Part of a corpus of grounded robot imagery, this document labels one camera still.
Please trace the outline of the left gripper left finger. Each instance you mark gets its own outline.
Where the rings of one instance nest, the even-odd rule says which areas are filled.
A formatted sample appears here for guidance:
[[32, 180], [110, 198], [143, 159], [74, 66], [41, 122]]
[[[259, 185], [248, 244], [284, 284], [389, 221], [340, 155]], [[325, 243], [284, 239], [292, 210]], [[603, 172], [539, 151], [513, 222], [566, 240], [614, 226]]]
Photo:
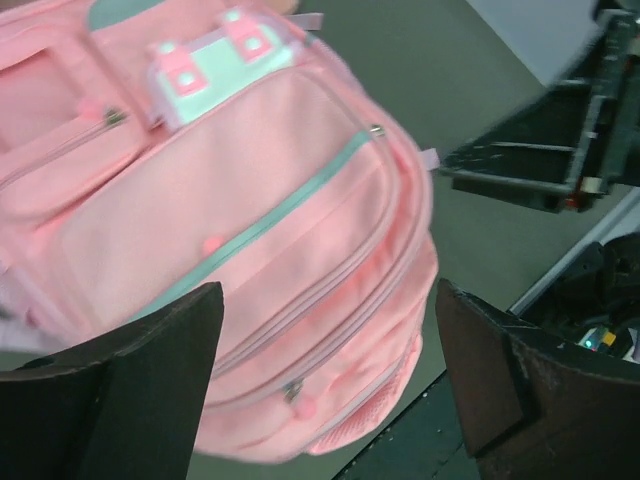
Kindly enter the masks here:
[[223, 316], [222, 287], [207, 283], [2, 372], [2, 478], [185, 478]]

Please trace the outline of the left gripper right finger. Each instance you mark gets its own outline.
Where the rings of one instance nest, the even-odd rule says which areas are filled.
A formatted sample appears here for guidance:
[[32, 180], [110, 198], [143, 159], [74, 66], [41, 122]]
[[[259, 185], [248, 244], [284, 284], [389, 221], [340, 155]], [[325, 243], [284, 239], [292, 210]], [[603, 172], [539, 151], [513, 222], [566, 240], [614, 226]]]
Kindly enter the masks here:
[[638, 365], [565, 341], [446, 279], [436, 317], [482, 478], [638, 478]]

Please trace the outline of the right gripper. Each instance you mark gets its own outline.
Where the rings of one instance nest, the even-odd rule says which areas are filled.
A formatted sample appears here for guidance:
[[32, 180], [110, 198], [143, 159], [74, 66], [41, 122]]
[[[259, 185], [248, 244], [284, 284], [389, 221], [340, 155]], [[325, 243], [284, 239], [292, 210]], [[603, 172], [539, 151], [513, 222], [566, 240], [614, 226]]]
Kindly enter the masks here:
[[591, 17], [580, 78], [444, 157], [439, 173], [454, 189], [558, 213], [639, 185], [639, 3], [597, 1]]

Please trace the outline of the pink student backpack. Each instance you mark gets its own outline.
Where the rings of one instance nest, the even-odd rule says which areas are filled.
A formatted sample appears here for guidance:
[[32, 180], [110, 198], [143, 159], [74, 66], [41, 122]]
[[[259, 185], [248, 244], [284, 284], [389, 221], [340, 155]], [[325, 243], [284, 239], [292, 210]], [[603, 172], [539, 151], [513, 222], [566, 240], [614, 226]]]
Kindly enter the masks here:
[[438, 271], [423, 153], [278, 1], [1, 16], [5, 346], [73, 345], [217, 281], [199, 451], [279, 463], [375, 430]]

